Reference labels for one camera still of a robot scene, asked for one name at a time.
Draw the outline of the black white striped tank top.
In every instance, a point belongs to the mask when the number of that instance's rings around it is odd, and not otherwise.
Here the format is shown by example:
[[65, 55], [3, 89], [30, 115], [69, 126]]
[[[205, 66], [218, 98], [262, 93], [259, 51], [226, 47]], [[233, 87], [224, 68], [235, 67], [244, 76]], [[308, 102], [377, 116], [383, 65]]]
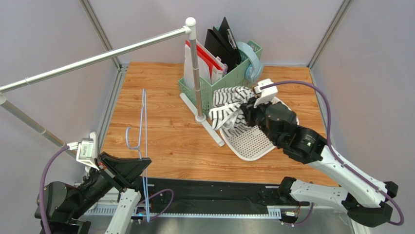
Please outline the black white striped tank top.
[[208, 113], [213, 130], [221, 129], [227, 137], [236, 137], [249, 131], [251, 127], [246, 122], [241, 106], [253, 97], [252, 89], [244, 86], [215, 90], [212, 108]]

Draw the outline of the blue wire hanger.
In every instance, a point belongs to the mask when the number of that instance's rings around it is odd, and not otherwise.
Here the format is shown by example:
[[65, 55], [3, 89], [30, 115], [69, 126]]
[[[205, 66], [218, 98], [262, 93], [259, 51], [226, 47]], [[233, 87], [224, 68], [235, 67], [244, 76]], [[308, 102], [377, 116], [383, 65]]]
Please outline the blue wire hanger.
[[[142, 107], [140, 109], [140, 122], [139, 122], [139, 135], [137, 146], [131, 146], [129, 140], [129, 131], [131, 127], [128, 127], [125, 131], [126, 145], [130, 150], [137, 150], [139, 159], [148, 157], [148, 112], [147, 112], [147, 92], [146, 89], [142, 90], [141, 98]], [[148, 189], [148, 169], [143, 171], [142, 175], [142, 185], [143, 185], [143, 194], [145, 202], [145, 215], [146, 221], [150, 222], [150, 199], [149, 199], [149, 189]]]

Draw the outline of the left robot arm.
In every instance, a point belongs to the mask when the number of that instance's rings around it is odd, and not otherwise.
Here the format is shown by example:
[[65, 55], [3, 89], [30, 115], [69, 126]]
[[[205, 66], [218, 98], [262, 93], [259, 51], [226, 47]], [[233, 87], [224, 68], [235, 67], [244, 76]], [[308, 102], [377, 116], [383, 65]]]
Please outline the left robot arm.
[[98, 167], [75, 187], [60, 181], [45, 185], [47, 172], [59, 154], [47, 162], [40, 179], [38, 208], [35, 218], [41, 220], [43, 234], [87, 234], [91, 222], [80, 221], [94, 204], [112, 188], [119, 191], [118, 207], [106, 230], [108, 234], [125, 233], [128, 222], [140, 198], [140, 179], [151, 164], [150, 158], [116, 158], [106, 152], [94, 160]]

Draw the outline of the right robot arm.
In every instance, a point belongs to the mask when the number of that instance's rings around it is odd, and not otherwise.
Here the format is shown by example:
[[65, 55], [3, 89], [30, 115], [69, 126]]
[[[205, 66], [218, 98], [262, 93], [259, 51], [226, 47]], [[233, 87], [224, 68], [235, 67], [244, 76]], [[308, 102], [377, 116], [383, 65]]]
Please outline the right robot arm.
[[331, 150], [327, 140], [316, 131], [300, 126], [297, 115], [282, 102], [254, 105], [251, 98], [241, 106], [250, 127], [258, 127], [271, 143], [289, 158], [315, 168], [338, 186], [322, 186], [285, 177], [278, 189], [280, 197], [297, 202], [316, 203], [338, 209], [355, 222], [377, 227], [390, 222], [393, 207], [387, 202], [397, 194], [398, 186], [382, 182]]

